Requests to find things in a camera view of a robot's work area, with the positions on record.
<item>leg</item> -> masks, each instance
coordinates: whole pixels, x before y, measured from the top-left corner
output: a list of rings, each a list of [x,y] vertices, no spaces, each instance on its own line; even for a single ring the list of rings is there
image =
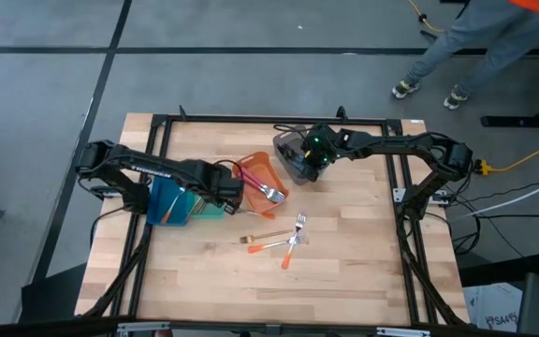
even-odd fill
[[[458,95],[469,93],[491,81],[501,70],[539,45],[539,14],[528,11],[488,49],[486,56],[456,87]]]
[[[438,37],[413,64],[404,80],[411,85],[418,83],[455,51],[466,47],[479,37],[501,32],[525,10],[507,0],[472,0],[452,28]]]

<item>utensil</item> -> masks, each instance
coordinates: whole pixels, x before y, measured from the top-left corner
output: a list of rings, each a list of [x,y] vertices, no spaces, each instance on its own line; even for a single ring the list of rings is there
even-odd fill
[[[280,231],[277,231],[277,232],[271,232],[271,233],[268,233],[268,234],[261,234],[261,235],[247,235],[247,236],[244,236],[244,237],[240,237],[240,243],[251,243],[251,242],[253,242],[255,240],[265,239],[265,238],[269,238],[269,237],[277,236],[277,235],[282,235],[282,234],[286,234],[286,233],[290,233],[290,229],[280,230]]]
[[[274,243],[268,243],[268,244],[263,244],[263,245],[255,245],[255,246],[249,246],[249,248],[247,249],[247,251],[252,254],[252,253],[257,253],[257,252],[261,252],[262,250],[264,249],[268,249],[268,248],[271,248],[271,247],[277,247],[279,245],[283,245],[283,244],[291,244],[291,245],[295,245],[295,244],[299,244],[299,243],[304,243],[306,242],[306,238],[304,235],[298,235],[296,237],[292,237],[286,241],[282,241],[282,242],[274,242]]]
[[[269,188],[267,185],[263,184],[261,181],[259,181],[251,172],[249,172],[246,168],[242,169],[242,178],[244,178],[244,181],[247,182],[249,185],[256,187],[259,191],[261,191],[263,194],[266,195],[266,198],[271,202],[282,202],[286,198],[286,196],[278,191],[275,188]]]
[[[162,224],[167,224],[168,223],[169,215],[172,213],[172,209],[174,209],[174,205],[176,205],[176,201],[178,201],[178,198],[180,198],[184,194],[185,191],[186,191],[186,188],[180,187],[180,192],[178,193],[178,195],[176,195],[176,197],[174,198],[174,201],[172,201],[171,205],[169,205],[169,208],[168,208],[168,211],[166,212],[166,215],[164,215],[164,217],[161,219]]]
[[[197,202],[193,205],[193,208],[191,208],[191,211],[186,215],[186,222],[188,222],[188,219],[191,218],[191,215],[194,214],[200,214],[201,211],[203,211],[203,205],[205,205],[205,201],[203,201],[202,197],[199,197],[197,199]]]
[[[305,222],[307,222],[307,215],[305,213],[299,213],[299,216],[297,216],[297,223],[295,224],[295,235],[294,238],[299,236],[299,231],[303,228],[305,225]],[[288,252],[284,256],[284,260],[282,261],[282,269],[288,269],[288,266],[290,265],[290,257],[292,256],[292,249],[295,247],[294,243],[290,243],[290,247],[288,247]]]
[[[239,209],[239,210],[236,211],[236,212],[239,212],[239,213],[245,212],[245,213],[247,213],[247,214],[257,215],[257,216],[264,217],[264,218],[266,218],[266,219],[268,219],[268,220],[273,220],[273,219],[276,218],[276,215],[274,215],[274,214],[272,214],[272,213],[265,213],[265,212],[263,212],[263,213],[258,213],[258,212],[253,212],[253,211],[245,211],[245,210],[243,210],[243,209]]]

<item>white cable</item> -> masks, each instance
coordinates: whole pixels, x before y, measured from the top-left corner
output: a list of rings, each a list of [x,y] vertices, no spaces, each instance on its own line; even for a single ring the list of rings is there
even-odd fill
[[[531,197],[531,196],[533,196],[534,194],[537,194],[537,193],[539,193],[539,188],[536,189],[536,190],[531,191],[530,193],[526,194],[525,196],[521,196],[519,198],[514,198],[513,200],[506,201],[506,202],[503,202],[502,204],[498,204],[498,205],[495,205],[495,206],[492,206],[492,207],[488,207],[488,208],[485,208],[483,210],[470,212],[468,214],[465,214],[465,215],[462,215],[462,216],[460,216],[458,218],[455,218],[455,219],[453,219],[451,221],[457,221],[457,220],[462,219],[464,217],[472,216],[472,215],[475,215],[475,214],[478,214],[478,213],[481,213],[481,212],[487,212],[487,211],[492,211],[492,210],[495,210],[495,209],[499,209],[501,207],[508,206],[508,205],[510,205],[512,203],[516,203],[518,201],[521,201],[524,198],[529,198],[529,197]]]

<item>orange-handled fork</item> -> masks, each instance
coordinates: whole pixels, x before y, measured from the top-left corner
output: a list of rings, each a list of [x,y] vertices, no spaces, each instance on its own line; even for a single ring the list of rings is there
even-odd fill
[[[295,245],[295,244],[299,244],[299,243],[303,243],[305,242],[305,237],[303,235],[298,235],[296,237],[292,237],[286,241],[282,241],[282,242],[274,242],[274,243],[267,243],[267,244],[261,244],[261,245],[253,245],[253,246],[249,246],[249,253],[257,253],[257,252],[261,252],[262,250],[264,249],[268,249],[268,248],[271,248],[271,247],[276,247],[276,246],[279,246],[279,245],[283,245],[283,244],[292,244],[292,245]]]
[[[299,236],[299,231],[303,229],[305,222],[307,222],[307,215],[305,215],[305,213],[299,213],[299,216],[297,216],[297,223],[295,226],[295,235],[294,235],[295,239]],[[286,253],[284,260],[282,261],[282,269],[288,269],[288,266],[290,265],[290,257],[292,256],[292,249],[294,247],[295,247],[295,244],[291,242],[290,247],[288,247],[288,253]]]

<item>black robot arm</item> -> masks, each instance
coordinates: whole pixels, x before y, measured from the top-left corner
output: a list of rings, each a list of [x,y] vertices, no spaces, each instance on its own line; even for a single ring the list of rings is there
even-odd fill
[[[127,211],[146,213],[149,188],[144,183],[130,180],[122,169],[170,178],[206,202],[224,207],[230,214],[234,214],[240,206],[242,180],[233,178],[229,168],[203,160],[175,161],[134,151],[109,140],[100,140],[86,144],[76,166],[79,179],[100,179],[122,195]]]
[[[423,182],[409,186],[398,204],[399,213],[420,220],[425,214],[430,197],[448,182],[456,182],[470,174],[473,152],[459,143],[437,133],[416,136],[372,136],[367,132],[341,129],[317,124],[308,130],[301,144],[304,154],[287,144],[278,147],[281,155],[311,182],[329,164],[341,158],[367,158],[373,154],[408,154],[423,159],[431,174]]]

